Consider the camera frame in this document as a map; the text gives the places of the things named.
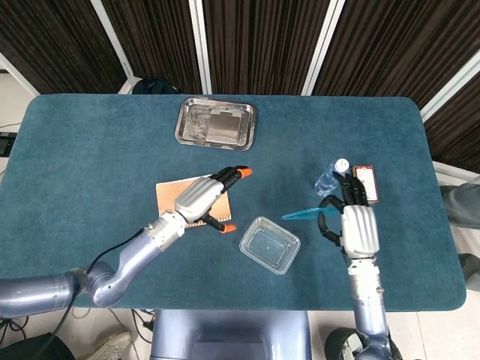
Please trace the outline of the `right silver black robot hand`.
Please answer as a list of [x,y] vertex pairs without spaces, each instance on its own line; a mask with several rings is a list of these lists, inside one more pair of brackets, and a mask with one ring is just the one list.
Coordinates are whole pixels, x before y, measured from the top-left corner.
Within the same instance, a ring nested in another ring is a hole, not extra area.
[[327,227],[324,213],[319,212],[317,224],[320,233],[341,247],[343,254],[350,259],[374,258],[380,250],[380,240],[376,217],[374,210],[369,206],[365,186],[349,173],[341,175],[334,171],[332,175],[340,183],[343,198],[328,195],[319,207],[333,205],[340,212],[342,229],[340,234],[332,232]]

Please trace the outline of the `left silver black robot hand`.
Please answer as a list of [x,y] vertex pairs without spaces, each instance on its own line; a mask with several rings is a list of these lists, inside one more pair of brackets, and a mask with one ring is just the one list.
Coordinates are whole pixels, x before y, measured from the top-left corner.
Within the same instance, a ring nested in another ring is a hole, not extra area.
[[228,166],[210,176],[198,178],[174,200],[175,211],[189,224],[202,221],[221,233],[235,231],[235,225],[221,223],[209,212],[222,194],[252,172],[248,166]]

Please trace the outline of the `teal plastic container lid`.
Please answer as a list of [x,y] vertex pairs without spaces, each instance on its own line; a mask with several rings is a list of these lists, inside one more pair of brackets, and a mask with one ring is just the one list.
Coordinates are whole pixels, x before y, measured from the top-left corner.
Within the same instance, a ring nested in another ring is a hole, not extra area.
[[327,215],[336,215],[339,211],[333,207],[316,207],[316,208],[306,208],[301,211],[296,211],[290,214],[285,214],[281,216],[282,220],[311,220],[317,219],[318,214]]

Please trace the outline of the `clear teal-rimmed plastic container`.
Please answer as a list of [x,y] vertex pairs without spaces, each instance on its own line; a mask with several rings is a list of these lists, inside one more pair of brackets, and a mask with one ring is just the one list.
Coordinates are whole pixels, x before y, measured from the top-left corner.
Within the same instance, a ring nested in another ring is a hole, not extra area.
[[266,217],[257,217],[244,233],[240,251],[276,275],[285,275],[301,247],[300,239]]

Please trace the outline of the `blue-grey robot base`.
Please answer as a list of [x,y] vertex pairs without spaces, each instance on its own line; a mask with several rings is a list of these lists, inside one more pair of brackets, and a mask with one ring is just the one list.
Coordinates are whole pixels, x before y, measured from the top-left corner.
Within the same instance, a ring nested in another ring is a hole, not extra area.
[[312,360],[303,310],[158,310],[150,360]]

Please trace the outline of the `kraft spiral notebook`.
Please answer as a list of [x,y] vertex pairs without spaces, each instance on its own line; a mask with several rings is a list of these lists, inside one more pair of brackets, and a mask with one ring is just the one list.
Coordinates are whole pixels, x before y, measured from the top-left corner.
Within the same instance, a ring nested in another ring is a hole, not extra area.
[[[173,211],[174,200],[198,178],[199,177],[193,177],[177,181],[157,183],[155,187],[158,214],[162,215],[166,211]],[[212,205],[209,214],[221,223],[232,220],[230,201],[227,192],[223,193]]]

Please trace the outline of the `clear water bottle white cap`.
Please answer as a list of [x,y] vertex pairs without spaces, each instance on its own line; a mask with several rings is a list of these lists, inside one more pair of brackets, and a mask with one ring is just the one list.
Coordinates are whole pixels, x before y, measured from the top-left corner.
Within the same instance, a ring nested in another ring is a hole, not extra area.
[[350,163],[347,159],[339,158],[333,160],[316,180],[314,185],[315,193],[322,199],[329,196],[339,186],[339,181],[335,177],[335,173],[344,176],[349,171]]

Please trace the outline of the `stainless steel tray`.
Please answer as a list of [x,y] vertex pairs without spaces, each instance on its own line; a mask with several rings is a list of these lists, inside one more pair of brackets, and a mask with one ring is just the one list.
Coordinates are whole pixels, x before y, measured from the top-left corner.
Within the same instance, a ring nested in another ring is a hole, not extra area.
[[257,110],[249,103],[189,97],[178,114],[175,138],[189,146],[247,151],[253,144]]

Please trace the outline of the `blue felt table cloth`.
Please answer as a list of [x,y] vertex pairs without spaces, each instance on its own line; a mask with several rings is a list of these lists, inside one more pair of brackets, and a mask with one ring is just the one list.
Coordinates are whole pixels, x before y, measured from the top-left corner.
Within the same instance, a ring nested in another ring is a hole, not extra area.
[[378,263],[389,311],[450,311],[464,277],[422,118],[406,97],[247,96],[253,145],[230,151],[175,138],[182,95],[53,94],[26,110],[0,182],[0,279],[56,275],[102,256],[158,218],[155,185],[245,165],[228,193],[236,230],[187,229],[119,301],[122,308],[344,310],[347,267],[313,220],[286,221],[301,247],[284,275],[245,256],[251,222],[317,205],[337,158],[373,165]]

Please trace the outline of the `grey cloth bundle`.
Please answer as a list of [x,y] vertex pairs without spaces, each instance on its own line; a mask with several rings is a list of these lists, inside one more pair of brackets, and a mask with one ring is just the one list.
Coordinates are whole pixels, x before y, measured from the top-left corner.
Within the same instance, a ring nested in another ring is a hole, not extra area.
[[448,220],[457,227],[480,229],[480,184],[439,187]]

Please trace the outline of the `black waste bin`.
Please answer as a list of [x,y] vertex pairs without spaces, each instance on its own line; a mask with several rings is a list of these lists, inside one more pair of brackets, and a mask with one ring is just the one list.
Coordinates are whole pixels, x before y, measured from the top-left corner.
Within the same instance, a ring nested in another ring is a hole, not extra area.
[[365,337],[354,328],[337,328],[325,340],[325,358],[326,360],[355,360],[365,347]]

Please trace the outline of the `black bag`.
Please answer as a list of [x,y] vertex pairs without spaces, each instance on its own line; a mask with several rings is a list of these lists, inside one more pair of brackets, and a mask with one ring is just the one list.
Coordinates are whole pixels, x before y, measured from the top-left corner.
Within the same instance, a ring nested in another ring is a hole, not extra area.
[[180,95],[181,92],[165,79],[141,79],[133,87],[132,95]]

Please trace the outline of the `white sneaker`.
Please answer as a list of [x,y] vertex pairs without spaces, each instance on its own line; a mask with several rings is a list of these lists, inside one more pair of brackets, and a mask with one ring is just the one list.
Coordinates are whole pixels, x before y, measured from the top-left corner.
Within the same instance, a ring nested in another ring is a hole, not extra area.
[[104,343],[85,360],[121,360],[122,353],[131,344],[131,333],[122,332],[108,337]]

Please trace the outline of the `black floor device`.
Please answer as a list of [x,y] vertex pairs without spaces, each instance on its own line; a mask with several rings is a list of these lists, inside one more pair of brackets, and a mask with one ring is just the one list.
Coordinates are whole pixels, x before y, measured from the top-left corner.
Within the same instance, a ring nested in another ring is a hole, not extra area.
[[0,132],[0,158],[8,158],[13,148],[17,133]]

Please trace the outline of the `black trousers leg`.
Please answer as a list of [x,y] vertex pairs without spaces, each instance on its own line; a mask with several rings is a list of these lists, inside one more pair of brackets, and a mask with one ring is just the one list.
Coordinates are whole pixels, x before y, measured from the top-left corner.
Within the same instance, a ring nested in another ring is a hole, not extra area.
[[[0,360],[32,360],[51,335],[46,333],[31,337],[0,349]],[[76,358],[67,345],[59,337],[55,337],[36,360],[76,360]]]

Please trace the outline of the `dark partition panel white frame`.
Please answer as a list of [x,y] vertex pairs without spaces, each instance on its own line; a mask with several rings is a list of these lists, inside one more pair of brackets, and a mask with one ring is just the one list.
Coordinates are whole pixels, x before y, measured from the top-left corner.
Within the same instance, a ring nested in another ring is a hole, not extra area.
[[346,0],[313,88],[423,107],[480,50],[480,0]]
[[116,93],[127,79],[90,0],[0,0],[0,53],[42,95]]
[[211,88],[300,95],[337,0],[202,0]]
[[133,70],[161,78],[185,94],[201,94],[188,0],[102,0]]
[[421,115],[432,160],[480,174],[480,50]]

